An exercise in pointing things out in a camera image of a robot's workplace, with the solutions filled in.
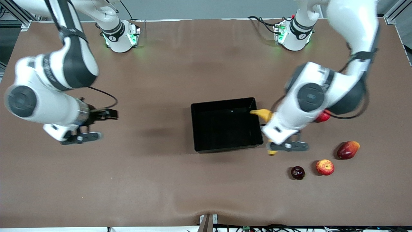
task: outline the empty black container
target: empty black container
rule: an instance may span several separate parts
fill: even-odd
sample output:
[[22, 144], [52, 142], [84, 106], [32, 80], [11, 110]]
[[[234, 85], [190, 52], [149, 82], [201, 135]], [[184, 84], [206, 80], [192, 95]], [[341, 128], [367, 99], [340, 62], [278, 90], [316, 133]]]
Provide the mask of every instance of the empty black container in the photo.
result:
[[252, 148], [263, 144], [253, 97], [191, 105], [194, 149], [199, 153]]

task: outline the brown table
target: brown table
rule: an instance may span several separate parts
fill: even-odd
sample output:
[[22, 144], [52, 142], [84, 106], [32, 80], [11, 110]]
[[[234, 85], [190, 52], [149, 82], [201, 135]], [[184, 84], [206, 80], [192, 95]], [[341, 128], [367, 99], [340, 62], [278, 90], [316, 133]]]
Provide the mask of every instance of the brown table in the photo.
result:
[[[238, 225], [411, 225], [412, 71], [395, 27], [381, 24], [366, 113], [311, 124], [302, 137], [309, 151], [276, 156], [263, 145], [197, 154], [190, 104], [255, 97], [270, 108], [297, 65], [339, 70], [348, 50], [326, 20], [299, 52], [275, 46], [256, 21], [191, 20], [139, 24], [140, 47], [116, 54], [94, 24], [84, 24], [100, 67], [94, 87], [119, 99], [120, 119], [92, 126], [104, 133], [101, 141], [62, 146], [0, 104], [0, 226], [194, 225], [203, 213]], [[60, 47], [53, 24], [32, 23], [0, 93], [12, 84], [17, 59]], [[96, 107], [112, 102], [88, 89], [69, 94]], [[348, 140], [361, 149], [336, 160], [333, 151]], [[320, 159], [335, 163], [331, 176], [314, 173]], [[296, 165], [307, 172], [302, 181], [288, 176]]]

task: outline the black circular joint cap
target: black circular joint cap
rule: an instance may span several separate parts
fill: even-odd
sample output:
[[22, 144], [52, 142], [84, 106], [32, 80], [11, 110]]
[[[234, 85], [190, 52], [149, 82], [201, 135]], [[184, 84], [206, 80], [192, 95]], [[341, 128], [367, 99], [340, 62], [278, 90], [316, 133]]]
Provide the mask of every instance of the black circular joint cap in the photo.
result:
[[297, 93], [297, 101], [300, 108], [305, 112], [310, 112], [319, 108], [325, 100], [325, 93], [322, 87], [315, 83], [302, 86]]
[[8, 95], [8, 105], [11, 112], [22, 118], [33, 114], [37, 104], [37, 97], [30, 87], [17, 86]]

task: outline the apple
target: apple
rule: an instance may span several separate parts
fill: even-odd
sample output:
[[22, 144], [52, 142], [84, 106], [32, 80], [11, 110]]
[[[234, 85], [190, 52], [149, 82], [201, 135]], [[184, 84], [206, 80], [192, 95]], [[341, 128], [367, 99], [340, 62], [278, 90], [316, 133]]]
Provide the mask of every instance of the apple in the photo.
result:
[[350, 159], [353, 158], [360, 148], [360, 145], [356, 141], [348, 141], [342, 144], [337, 151], [337, 156], [340, 159]]
[[330, 160], [323, 159], [316, 163], [316, 170], [321, 175], [330, 175], [335, 170], [335, 166]]
[[318, 117], [315, 119], [315, 123], [321, 123], [327, 121], [328, 119], [330, 119], [330, 111], [326, 109], [318, 115]]
[[302, 180], [305, 177], [305, 170], [301, 166], [293, 167], [290, 173], [297, 180]]

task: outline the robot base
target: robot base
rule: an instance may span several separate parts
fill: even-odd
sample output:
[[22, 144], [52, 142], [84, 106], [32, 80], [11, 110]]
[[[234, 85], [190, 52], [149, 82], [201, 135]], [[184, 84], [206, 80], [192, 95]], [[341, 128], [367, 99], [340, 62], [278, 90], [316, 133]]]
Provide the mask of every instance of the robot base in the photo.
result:
[[282, 22], [273, 26], [273, 31], [280, 33], [280, 35], [274, 35], [275, 42], [276, 44], [284, 46], [288, 50], [299, 51], [303, 47], [305, 47], [307, 43], [309, 43], [312, 32], [308, 36], [301, 35], [305, 36], [305, 38], [298, 40], [296, 36], [290, 30], [288, 30], [291, 23], [291, 18], [288, 18], [287, 20], [283, 20]]
[[119, 38], [117, 42], [110, 41], [103, 35], [106, 40], [106, 45], [114, 52], [122, 53], [129, 51], [132, 47], [137, 47], [139, 42], [140, 28], [127, 20], [121, 20], [126, 29], [125, 33]]

